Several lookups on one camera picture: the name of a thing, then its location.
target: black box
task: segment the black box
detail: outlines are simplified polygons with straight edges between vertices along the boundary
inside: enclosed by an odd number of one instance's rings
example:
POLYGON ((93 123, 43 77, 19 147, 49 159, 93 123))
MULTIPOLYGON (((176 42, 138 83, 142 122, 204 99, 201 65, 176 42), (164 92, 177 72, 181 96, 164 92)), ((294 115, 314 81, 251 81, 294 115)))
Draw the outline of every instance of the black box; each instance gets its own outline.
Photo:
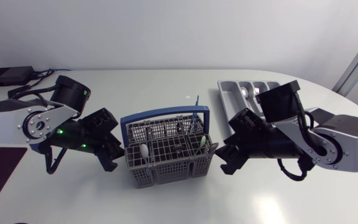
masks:
POLYGON ((300 90, 298 81, 292 81, 256 96, 267 122, 282 121, 299 113, 294 93, 300 90))
POLYGON ((26 85, 33 72, 31 66, 0 68, 0 86, 26 85))

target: basket handle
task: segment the basket handle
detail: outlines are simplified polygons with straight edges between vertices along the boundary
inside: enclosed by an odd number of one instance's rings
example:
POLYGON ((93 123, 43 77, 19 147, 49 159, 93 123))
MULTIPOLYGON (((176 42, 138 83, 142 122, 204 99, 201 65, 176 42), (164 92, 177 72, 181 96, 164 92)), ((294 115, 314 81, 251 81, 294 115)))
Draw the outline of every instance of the basket handle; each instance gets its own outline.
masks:
POLYGON ((177 113, 203 113, 204 114, 204 133, 209 133, 209 108, 207 106, 174 106, 141 113, 132 114, 121 118, 121 133, 124 146, 128 147, 127 124, 156 116, 163 116, 177 113))

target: white wall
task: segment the white wall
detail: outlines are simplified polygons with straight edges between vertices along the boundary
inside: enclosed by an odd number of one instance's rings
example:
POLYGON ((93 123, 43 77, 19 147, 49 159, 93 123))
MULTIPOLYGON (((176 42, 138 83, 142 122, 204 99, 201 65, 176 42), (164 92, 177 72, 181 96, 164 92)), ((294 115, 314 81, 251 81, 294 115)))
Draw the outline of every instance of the white wall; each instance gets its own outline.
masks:
POLYGON ((357 51, 358 0, 0 0, 0 67, 249 68, 332 88, 357 51))

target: black router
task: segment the black router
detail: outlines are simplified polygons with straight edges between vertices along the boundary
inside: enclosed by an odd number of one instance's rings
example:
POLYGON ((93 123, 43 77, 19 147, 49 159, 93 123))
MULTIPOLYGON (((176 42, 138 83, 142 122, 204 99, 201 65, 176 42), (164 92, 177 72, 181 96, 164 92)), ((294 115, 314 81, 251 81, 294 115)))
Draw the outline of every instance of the black router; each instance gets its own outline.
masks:
POLYGON ((31 66, 0 68, 0 86, 25 85, 33 72, 31 66))

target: gray plastic basket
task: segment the gray plastic basket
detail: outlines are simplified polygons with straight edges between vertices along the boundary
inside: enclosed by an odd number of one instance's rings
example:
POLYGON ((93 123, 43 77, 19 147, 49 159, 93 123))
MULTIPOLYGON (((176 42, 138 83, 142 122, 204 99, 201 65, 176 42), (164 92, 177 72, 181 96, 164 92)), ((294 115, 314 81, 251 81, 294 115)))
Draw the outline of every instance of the gray plastic basket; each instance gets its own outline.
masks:
POLYGON ((256 115, 264 119, 262 108, 256 100, 256 95, 280 86, 277 81, 262 80, 220 80, 218 81, 219 94, 221 95, 224 112, 227 121, 230 121, 239 111, 248 108, 256 115))
POLYGON ((209 109, 206 106, 165 108, 121 118, 127 166, 137 186, 149 187, 155 182, 165 184, 184 180, 188 176, 206 175, 214 154, 209 151, 212 142, 206 123, 209 124, 209 109), (204 113, 204 123, 199 116, 194 118, 192 115, 133 123, 166 114, 194 112, 204 113), (203 136, 206 142, 200 148, 203 136), (147 163, 140 153, 141 144, 146 144, 149 149, 147 163))

